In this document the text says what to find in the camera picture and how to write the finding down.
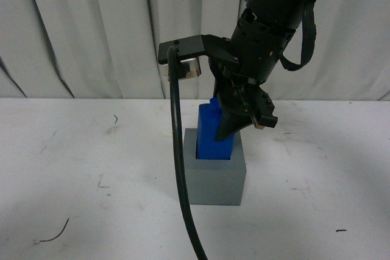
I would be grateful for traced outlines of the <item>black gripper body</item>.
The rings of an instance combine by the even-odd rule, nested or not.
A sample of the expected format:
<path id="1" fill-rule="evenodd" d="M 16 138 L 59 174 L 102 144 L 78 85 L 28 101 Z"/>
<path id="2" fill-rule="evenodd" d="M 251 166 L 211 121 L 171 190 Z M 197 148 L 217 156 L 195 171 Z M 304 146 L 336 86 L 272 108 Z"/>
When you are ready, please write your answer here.
<path id="1" fill-rule="evenodd" d="M 240 16 L 228 53 L 238 65 L 220 63 L 214 70 L 214 94 L 224 104 L 248 104 L 252 124 L 256 128 L 274 128 L 278 118 L 273 115 L 274 104 L 268 93 L 260 88 L 279 61 L 294 30 L 278 30 L 260 22 L 251 10 Z"/>

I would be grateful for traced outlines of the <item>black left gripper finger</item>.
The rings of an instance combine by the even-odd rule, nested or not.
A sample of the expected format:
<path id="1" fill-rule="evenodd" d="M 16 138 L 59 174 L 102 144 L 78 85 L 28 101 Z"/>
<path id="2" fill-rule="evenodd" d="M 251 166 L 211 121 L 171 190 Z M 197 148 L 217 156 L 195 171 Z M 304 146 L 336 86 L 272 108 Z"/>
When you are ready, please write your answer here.
<path id="1" fill-rule="evenodd" d="M 219 102 L 222 110 L 215 140 L 223 141 L 236 132 L 252 124 L 251 112 L 248 104 L 224 104 Z"/>

